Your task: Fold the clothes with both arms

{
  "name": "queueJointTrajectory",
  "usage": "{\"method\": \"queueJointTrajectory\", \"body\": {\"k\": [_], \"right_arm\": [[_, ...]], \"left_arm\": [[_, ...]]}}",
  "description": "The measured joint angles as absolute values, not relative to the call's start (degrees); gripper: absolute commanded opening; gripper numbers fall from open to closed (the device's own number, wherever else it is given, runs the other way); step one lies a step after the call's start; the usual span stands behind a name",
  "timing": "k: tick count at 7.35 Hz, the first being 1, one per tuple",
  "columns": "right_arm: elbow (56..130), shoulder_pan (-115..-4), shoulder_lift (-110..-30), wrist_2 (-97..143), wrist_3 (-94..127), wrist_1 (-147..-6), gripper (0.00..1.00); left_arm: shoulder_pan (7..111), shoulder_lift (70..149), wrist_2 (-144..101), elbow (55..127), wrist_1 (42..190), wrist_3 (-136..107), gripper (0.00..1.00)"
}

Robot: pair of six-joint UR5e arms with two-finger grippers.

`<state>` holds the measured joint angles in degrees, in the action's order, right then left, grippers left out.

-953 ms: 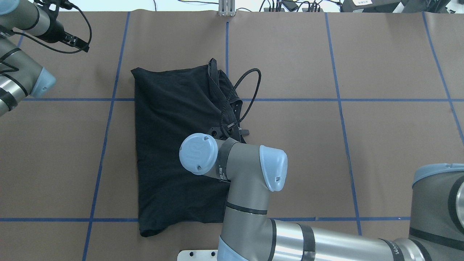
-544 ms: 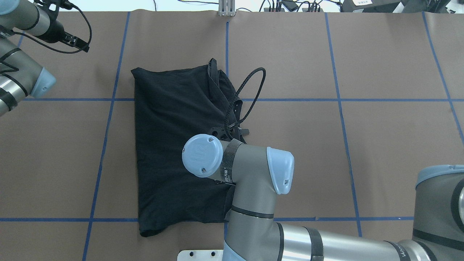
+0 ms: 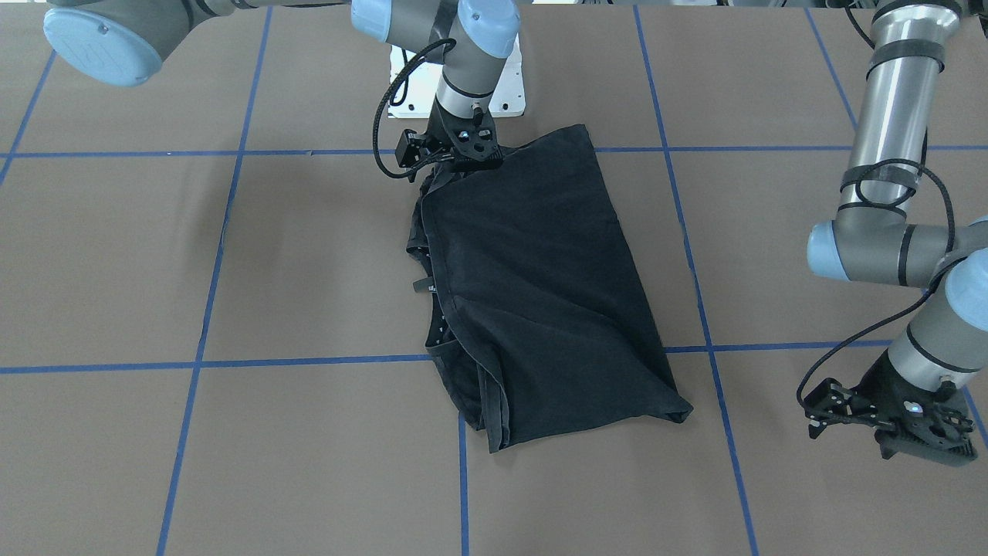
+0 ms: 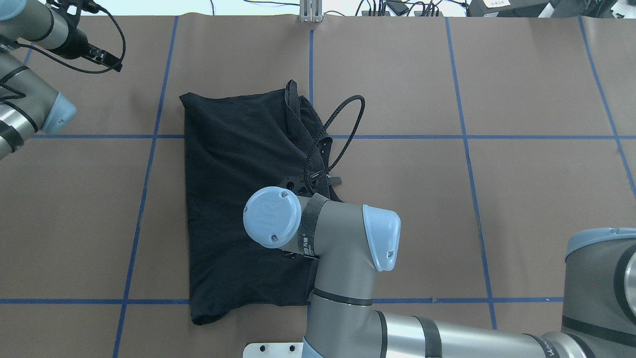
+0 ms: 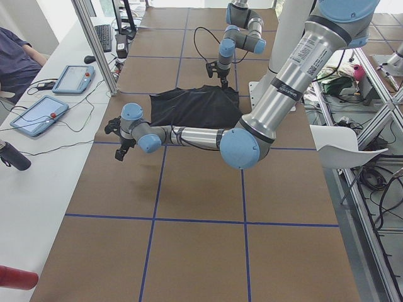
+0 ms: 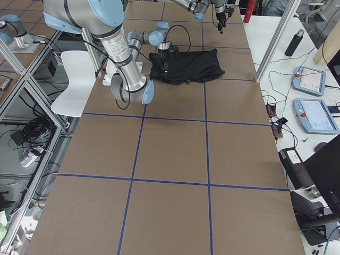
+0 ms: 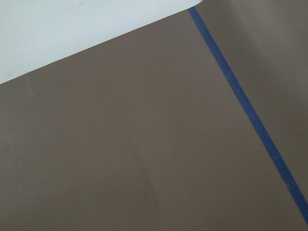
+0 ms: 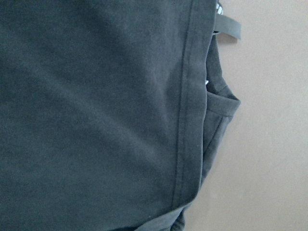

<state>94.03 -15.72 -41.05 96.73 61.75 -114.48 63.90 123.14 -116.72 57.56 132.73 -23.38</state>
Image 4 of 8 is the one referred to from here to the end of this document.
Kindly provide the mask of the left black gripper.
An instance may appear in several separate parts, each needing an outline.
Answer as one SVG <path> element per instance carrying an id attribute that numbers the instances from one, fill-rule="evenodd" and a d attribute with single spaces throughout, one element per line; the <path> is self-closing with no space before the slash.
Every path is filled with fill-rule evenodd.
<path id="1" fill-rule="evenodd" d="M 91 45 L 87 35 L 78 27 L 83 11 L 97 14 L 104 9 L 102 6 L 93 0 L 51 0 L 50 6 L 68 28 L 64 42 L 52 50 L 54 54 L 68 60 L 82 57 L 93 63 L 102 63 L 110 70 L 121 71 L 121 59 Z"/>

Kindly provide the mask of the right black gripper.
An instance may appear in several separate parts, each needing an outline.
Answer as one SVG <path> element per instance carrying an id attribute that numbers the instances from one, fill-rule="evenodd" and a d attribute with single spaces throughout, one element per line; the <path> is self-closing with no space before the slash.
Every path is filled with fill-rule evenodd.
<path id="1" fill-rule="evenodd" d="M 299 196 L 311 197 L 314 193 L 318 193 L 331 201 L 342 202 L 334 190 L 334 186 L 342 184 L 341 177 L 334 177 L 325 172 L 316 172 L 309 174 L 308 179 L 311 189 L 305 183 L 303 175 L 285 177 L 279 182 L 279 186 Z"/>

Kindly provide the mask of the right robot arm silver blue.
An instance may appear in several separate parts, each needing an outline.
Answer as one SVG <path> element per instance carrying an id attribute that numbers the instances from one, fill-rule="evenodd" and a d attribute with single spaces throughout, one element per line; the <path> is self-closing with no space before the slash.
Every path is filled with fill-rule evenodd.
<path id="1" fill-rule="evenodd" d="M 635 230 L 574 234 L 565 255 L 561 329 L 544 335 L 471 328 L 377 311 L 379 272 L 394 269 L 400 217 L 394 211 L 259 189 L 242 214 L 261 246 L 318 261 L 304 358 L 633 358 Z"/>

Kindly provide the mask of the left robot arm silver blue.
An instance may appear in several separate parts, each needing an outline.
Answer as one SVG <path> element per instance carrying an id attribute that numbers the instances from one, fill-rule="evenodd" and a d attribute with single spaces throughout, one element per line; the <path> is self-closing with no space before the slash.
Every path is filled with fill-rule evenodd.
<path id="1" fill-rule="evenodd" d="M 0 156 L 20 150 L 38 132 L 57 134 L 77 114 L 77 107 L 12 52 L 29 48 L 69 67 L 84 58 L 121 71 L 123 55 L 98 48 L 78 27 L 82 12 L 108 14 L 93 0 L 3 0 L 0 3 Z"/>

